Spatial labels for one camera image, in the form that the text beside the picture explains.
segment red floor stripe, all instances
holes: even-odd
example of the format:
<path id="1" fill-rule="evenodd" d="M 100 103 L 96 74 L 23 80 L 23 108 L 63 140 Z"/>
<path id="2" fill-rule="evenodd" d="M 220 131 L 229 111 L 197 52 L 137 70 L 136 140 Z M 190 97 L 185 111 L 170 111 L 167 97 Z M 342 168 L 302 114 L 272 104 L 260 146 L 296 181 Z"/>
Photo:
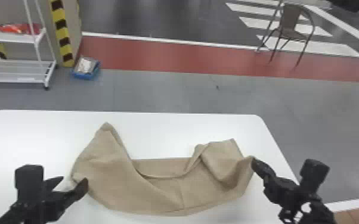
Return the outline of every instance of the red floor stripe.
<path id="1" fill-rule="evenodd" d="M 79 54 L 101 61 L 104 69 L 232 74 L 359 82 L 359 59 L 132 41 L 84 36 Z"/>

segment white metal shelf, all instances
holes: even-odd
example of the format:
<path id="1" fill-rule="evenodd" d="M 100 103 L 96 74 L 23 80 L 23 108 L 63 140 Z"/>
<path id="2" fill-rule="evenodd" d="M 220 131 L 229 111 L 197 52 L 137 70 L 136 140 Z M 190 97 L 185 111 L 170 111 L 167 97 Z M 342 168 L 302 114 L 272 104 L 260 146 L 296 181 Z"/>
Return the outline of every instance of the white metal shelf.
<path id="1" fill-rule="evenodd" d="M 0 82 L 45 83 L 55 67 L 55 61 L 24 61 L 0 59 Z"/>
<path id="2" fill-rule="evenodd" d="M 46 30 L 45 21 L 43 20 L 43 15 L 38 0 L 35 0 L 35 4 L 39 14 L 39 18 L 41 19 L 42 23 L 42 29 L 40 30 L 40 33 L 38 35 L 34 33 L 32 18 L 28 7 L 28 1 L 23 0 L 23 3 L 31 34 L 28 35 L 0 32 L 0 42 L 31 43 L 35 47 L 38 60 L 27 61 L 0 59 L 0 82 L 43 83 L 45 89 L 48 89 L 50 77 L 56 67 L 56 60 L 51 45 L 50 37 Z M 39 43 L 44 36 L 46 36 L 47 38 L 49 49 L 53 57 L 52 61 L 42 61 L 41 54 L 39 52 Z"/>
<path id="3" fill-rule="evenodd" d="M 38 34 L 38 35 L 0 32 L 0 42 L 32 43 L 35 45 L 39 45 L 39 42 L 42 40 L 45 33 L 46 33 L 45 28 L 42 28 L 40 30 L 40 34 Z"/>

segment red object on shelf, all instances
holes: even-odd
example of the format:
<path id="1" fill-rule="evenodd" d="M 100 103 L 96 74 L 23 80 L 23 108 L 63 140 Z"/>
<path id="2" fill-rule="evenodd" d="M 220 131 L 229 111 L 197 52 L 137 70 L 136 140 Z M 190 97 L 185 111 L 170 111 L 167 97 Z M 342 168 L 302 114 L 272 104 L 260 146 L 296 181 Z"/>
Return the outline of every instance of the red object on shelf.
<path id="1" fill-rule="evenodd" d="M 32 34 L 28 23 L 3 24 L 3 25 L 0 25 L 0 32 Z M 40 34 L 41 25 L 38 23 L 34 23 L 33 24 L 33 32 L 36 35 Z"/>

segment white floor marking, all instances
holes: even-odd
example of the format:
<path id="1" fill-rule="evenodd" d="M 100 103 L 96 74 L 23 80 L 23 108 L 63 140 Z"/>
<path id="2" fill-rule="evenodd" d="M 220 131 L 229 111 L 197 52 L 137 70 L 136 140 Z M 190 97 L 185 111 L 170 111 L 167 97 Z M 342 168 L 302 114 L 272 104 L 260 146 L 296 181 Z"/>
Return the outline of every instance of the white floor marking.
<path id="1" fill-rule="evenodd" d="M 278 1 L 274 1 L 274 0 L 235 0 L 235 1 L 278 6 Z M 320 0 L 319 1 L 318 0 L 285 0 L 284 3 L 298 4 L 298 5 L 315 5 L 315 6 L 321 6 L 323 8 L 331 7 L 331 3 L 326 1 L 320 1 Z"/>
<path id="2" fill-rule="evenodd" d="M 94 36 L 99 38 L 112 38 L 112 39 L 124 39 L 124 40 L 133 40 L 133 41 L 150 41 L 150 42 L 161 42 L 161 43 L 179 43 L 179 44 L 188 44 L 188 45 L 199 45 L 199 46 L 213 46 L 217 48 L 235 48 L 235 49 L 251 49 L 256 50 L 257 46 L 247 46 L 247 45 L 232 45 L 225 43 L 208 43 L 208 42 L 198 42 L 198 41 L 182 41 L 182 40 L 172 40 L 164 38 L 145 38 L 141 36 L 127 36 L 127 35 L 115 35 L 109 33 L 93 33 L 93 32 L 82 32 L 83 36 Z"/>
<path id="3" fill-rule="evenodd" d="M 262 7 L 254 7 L 250 5 L 240 5 L 234 3 L 226 3 L 228 7 L 233 11 L 242 12 L 242 13 L 251 13 L 251 14 L 259 14 L 259 15 L 269 15 L 273 16 L 275 10 L 271 8 L 262 8 Z M 307 20 L 304 16 L 299 17 L 300 20 Z"/>
<path id="4" fill-rule="evenodd" d="M 278 1 L 273 0 L 236 0 L 237 2 L 251 2 L 251 3 L 258 3 L 264 5 L 273 5 L 278 6 Z"/>
<path id="5" fill-rule="evenodd" d="M 249 17 L 239 17 L 242 22 L 244 22 L 245 25 L 251 28 L 257 28 L 257 29 L 266 29 L 268 26 L 269 20 L 261 20 L 258 18 L 249 18 Z M 277 28 L 279 22 L 274 21 L 271 25 L 271 29 Z M 312 32 L 312 26 L 307 24 L 297 24 L 296 25 L 296 31 L 304 33 L 304 34 L 310 34 Z M 316 26 L 316 30 L 314 32 L 315 35 L 321 35 L 321 36 L 333 36 L 329 32 L 325 31 L 320 26 Z"/>
<path id="6" fill-rule="evenodd" d="M 332 212 L 355 210 L 355 209 L 359 209 L 359 199 L 327 203 L 326 206 Z"/>
<path id="7" fill-rule="evenodd" d="M 276 37 L 271 37 L 266 43 L 266 46 L 270 49 L 274 49 L 276 42 Z M 278 48 L 280 48 L 284 43 L 285 39 L 281 39 L 278 44 Z M 284 51 L 296 51 L 301 52 L 304 43 L 290 41 L 284 48 Z M 306 52 L 314 53 L 314 54 L 327 54 L 327 55 L 340 55 L 340 56 L 349 56 L 349 57 L 359 57 L 359 52 L 352 49 L 350 46 L 341 44 L 341 43 L 327 43 L 327 42 L 319 42 L 319 41 L 309 41 L 309 44 L 306 48 Z"/>
<path id="8" fill-rule="evenodd" d="M 311 10 L 312 12 L 316 13 L 317 15 L 325 18 L 326 20 L 330 21 L 331 23 L 333 23 L 335 26 L 340 27 L 341 29 L 343 29 L 344 31 L 350 33 L 351 35 L 355 36 L 357 39 L 359 39 L 359 30 L 352 27 L 351 25 L 345 23 L 344 21 L 336 18 L 333 15 L 330 15 L 329 13 L 321 10 L 319 7 L 315 7 L 315 6 L 305 6 L 306 8 L 308 8 L 309 10 Z"/>

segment beige cloth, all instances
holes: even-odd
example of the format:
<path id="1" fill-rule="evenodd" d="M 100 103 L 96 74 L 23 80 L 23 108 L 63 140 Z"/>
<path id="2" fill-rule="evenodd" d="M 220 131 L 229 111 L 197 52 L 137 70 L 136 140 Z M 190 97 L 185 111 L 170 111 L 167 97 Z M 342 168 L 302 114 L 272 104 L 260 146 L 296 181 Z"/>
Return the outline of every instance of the beige cloth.
<path id="1" fill-rule="evenodd" d="M 88 178 L 89 195 L 109 209 L 185 216 L 241 197 L 253 175 L 252 159 L 231 139 L 197 145 L 191 158 L 131 160 L 105 123 L 75 161 L 71 177 L 77 183 Z"/>

